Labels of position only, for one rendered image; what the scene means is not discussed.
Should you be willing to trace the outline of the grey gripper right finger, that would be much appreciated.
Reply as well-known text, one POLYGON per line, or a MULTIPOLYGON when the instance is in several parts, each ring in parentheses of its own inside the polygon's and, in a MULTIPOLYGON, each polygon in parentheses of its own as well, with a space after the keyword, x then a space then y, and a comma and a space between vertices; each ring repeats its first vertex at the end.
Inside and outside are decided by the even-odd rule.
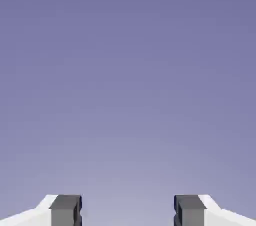
POLYGON ((256 219, 220 208, 208 194, 175 195, 173 207, 173 226, 256 226, 256 219))

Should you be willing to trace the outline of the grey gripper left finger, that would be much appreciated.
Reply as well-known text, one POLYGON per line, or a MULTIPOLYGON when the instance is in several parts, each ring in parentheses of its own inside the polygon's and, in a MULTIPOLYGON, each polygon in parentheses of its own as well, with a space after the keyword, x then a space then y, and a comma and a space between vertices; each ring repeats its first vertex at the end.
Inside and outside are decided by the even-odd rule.
POLYGON ((0 226, 83 226, 81 195, 48 194, 36 208, 0 220, 0 226))

